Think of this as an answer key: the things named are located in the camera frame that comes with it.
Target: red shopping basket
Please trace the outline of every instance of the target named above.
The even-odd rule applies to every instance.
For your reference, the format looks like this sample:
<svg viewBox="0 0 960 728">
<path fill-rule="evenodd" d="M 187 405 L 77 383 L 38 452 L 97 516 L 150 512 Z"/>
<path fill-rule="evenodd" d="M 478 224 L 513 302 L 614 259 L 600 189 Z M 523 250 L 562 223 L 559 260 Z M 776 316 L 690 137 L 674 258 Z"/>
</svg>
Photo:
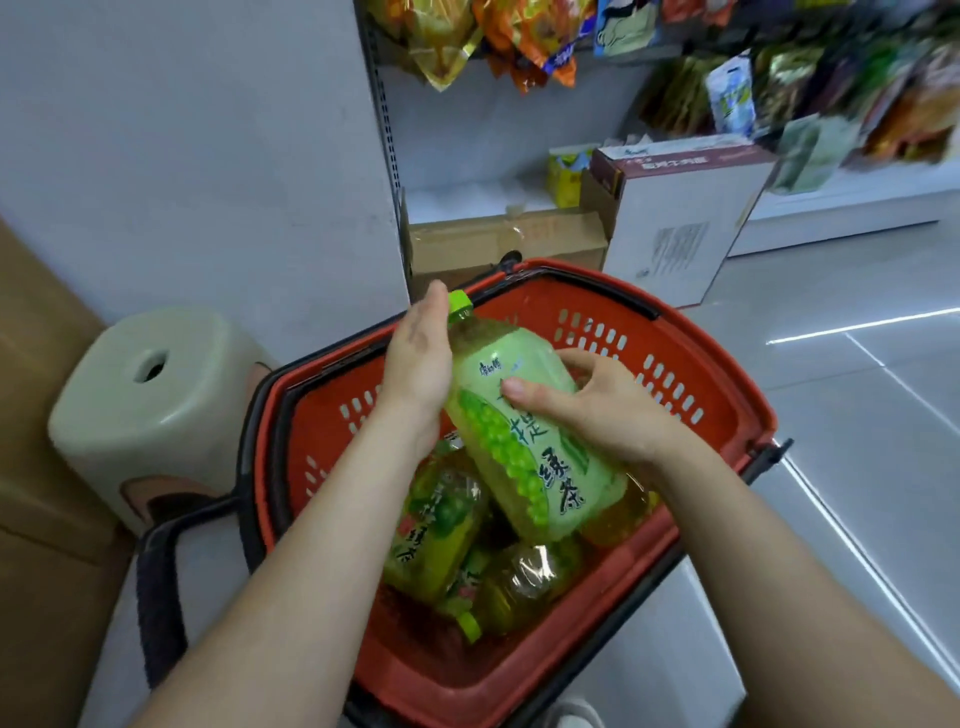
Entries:
<svg viewBox="0 0 960 728">
<path fill-rule="evenodd" d="M 779 459 L 772 444 L 777 421 L 757 388 L 709 336 L 652 296 L 556 260 L 509 257 L 467 292 L 479 316 L 527 327 L 558 348 L 619 358 L 745 479 Z M 252 569 L 323 487 L 371 412 L 398 318 L 260 385 L 244 430 L 238 482 Z M 526 725 L 682 555 L 677 527 L 660 508 L 629 541 L 596 554 L 580 583 L 539 625 L 475 645 L 455 624 L 381 587 L 345 712 L 361 726 L 383 724 L 385 717 L 388 724 L 399 718 L 425 728 Z"/>
</svg>

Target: green bottle cap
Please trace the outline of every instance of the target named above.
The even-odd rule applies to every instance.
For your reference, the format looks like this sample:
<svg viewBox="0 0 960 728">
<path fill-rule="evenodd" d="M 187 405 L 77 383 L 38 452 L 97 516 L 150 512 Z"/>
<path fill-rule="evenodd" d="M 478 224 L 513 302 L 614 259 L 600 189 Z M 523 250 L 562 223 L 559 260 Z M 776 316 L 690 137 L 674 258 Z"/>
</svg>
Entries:
<svg viewBox="0 0 960 728">
<path fill-rule="evenodd" d="M 480 626 L 480 622 L 476 620 L 476 617 L 470 612 L 464 612 L 462 615 L 457 617 L 457 624 L 460 625 L 460 628 L 464 631 L 464 634 L 467 636 L 467 641 L 470 644 L 475 643 L 483 635 L 483 628 Z"/>
<path fill-rule="evenodd" d="M 456 313 L 457 311 L 462 311 L 465 308 L 473 308 L 473 303 L 470 301 L 470 296 L 466 292 L 460 290 L 459 288 L 455 291 L 450 291 L 450 313 Z"/>
</svg>

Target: white box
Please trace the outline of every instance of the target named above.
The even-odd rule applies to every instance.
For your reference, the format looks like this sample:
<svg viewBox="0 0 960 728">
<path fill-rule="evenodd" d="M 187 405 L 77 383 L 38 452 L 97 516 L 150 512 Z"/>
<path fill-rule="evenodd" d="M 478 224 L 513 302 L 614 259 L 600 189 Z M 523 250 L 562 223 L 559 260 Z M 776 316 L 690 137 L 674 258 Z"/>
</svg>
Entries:
<svg viewBox="0 0 960 728">
<path fill-rule="evenodd" d="M 610 240 L 604 273 L 673 306 L 701 302 L 776 163 L 736 134 L 596 150 L 580 205 Z"/>
</svg>

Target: stool handle hole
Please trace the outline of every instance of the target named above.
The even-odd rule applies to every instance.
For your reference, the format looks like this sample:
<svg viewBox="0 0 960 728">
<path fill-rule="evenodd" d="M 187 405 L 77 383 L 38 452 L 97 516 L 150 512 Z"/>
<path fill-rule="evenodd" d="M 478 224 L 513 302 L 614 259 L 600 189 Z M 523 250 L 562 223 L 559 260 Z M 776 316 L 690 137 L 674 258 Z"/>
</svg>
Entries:
<svg viewBox="0 0 960 728">
<path fill-rule="evenodd" d="M 156 379 L 163 371 L 167 363 L 167 352 L 150 352 L 136 369 L 133 375 L 133 381 L 143 382 Z"/>
</svg>

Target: barcode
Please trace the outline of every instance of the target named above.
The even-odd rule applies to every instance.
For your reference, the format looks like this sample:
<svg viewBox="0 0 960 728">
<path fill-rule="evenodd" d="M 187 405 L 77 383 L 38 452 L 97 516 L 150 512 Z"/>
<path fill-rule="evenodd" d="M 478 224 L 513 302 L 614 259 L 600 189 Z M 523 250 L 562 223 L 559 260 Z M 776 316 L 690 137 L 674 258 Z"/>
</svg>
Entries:
<svg viewBox="0 0 960 728">
<path fill-rule="evenodd" d="M 651 276 L 666 276 L 689 267 L 709 223 L 692 223 L 678 228 L 663 228 L 654 236 Z"/>
</svg>

